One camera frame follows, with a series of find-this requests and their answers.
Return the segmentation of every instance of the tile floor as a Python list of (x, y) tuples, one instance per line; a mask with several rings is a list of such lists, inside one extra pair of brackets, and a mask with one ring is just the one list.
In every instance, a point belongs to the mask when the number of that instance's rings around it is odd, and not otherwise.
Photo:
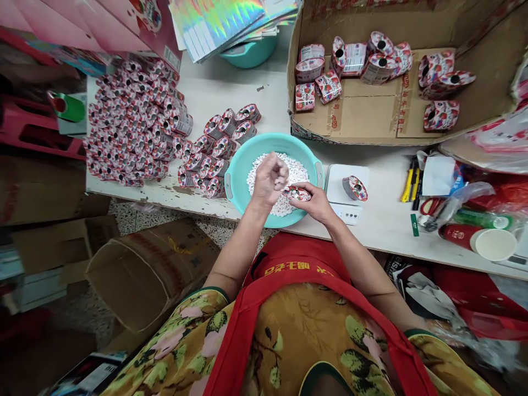
[[(109, 214), (115, 215), (121, 235), (130, 234), (182, 217), (191, 217), (220, 247), (226, 244), (236, 226), (236, 223), (230, 220), (167, 208), (161, 208), (159, 212), (155, 213), (138, 212), (130, 207), (130, 203), (117, 203), (115, 199), (112, 199)], [(276, 233), (276, 230), (265, 229), (262, 233), (258, 250), (262, 248), (267, 237), (272, 237)], [(110, 341), (114, 317), (91, 288), (88, 289), (86, 294), (69, 300), (54, 301), (48, 307), (53, 312), (53, 327), (72, 328), (94, 333), (97, 337), (98, 348), (102, 348)]]

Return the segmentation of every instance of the holographic sheet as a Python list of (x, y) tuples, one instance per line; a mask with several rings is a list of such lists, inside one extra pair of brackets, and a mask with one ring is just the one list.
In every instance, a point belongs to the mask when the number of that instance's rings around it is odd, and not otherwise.
[(189, 56), (198, 62), (265, 14), (261, 0), (170, 0)]

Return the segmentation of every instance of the white pellet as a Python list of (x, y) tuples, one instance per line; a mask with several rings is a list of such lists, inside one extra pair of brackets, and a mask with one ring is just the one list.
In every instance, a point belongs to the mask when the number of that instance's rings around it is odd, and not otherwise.
[[(253, 195), (253, 190), (255, 188), (255, 176), (257, 173), (257, 168), (262, 163), (262, 161), (264, 161), (264, 158), (267, 155), (268, 153), (264, 153), (253, 162), (253, 169), (249, 172), (249, 175), (247, 176), (247, 185), (249, 187), (249, 193), (251, 195)], [(284, 161), (284, 163), (288, 167), (290, 173), (287, 182), (288, 185), (310, 181), (308, 179), (308, 171), (303, 166), (303, 164), (293, 158), (288, 157), (284, 153), (277, 153), (277, 156), (282, 159), (282, 161)], [(288, 198), (281, 194), (277, 203), (273, 205), (273, 208), (271, 209), (271, 214), (283, 217), (289, 215), (295, 209), (295, 207), (289, 204)]]

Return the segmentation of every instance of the green tape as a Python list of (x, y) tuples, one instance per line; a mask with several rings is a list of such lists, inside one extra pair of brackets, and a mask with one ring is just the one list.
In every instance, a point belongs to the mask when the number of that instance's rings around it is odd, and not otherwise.
[(415, 237), (419, 237), (420, 233), (418, 232), (418, 221), (416, 220), (416, 215), (411, 214), (411, 223), (412, 223), (412, 233)]

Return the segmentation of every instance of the stack of cans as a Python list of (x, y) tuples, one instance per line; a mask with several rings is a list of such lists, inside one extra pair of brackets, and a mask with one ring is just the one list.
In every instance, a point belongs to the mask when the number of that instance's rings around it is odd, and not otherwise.
[(229, 160), (241, 144), (257, 134), (255, 124), (261, 118), (254, 103), (236, 113), (228, 108), (222, 115), (211, 117), (203, 135), (194, 143), (184, 137), (174, 137), (175, 155), (184, 162), (178, 169), (180, 187), (198, 188), (207, 198), (223, 196), (226, 192), (223, 176)]
[(96, 81), (97, 102), (88, 107), (91, 133), (84, 141), (91, 174), (143, 186), (164, 178), (170, 161), (189, 160), (193, 118), (176, 90), (178, 80), (164, 61), (137, 58)]

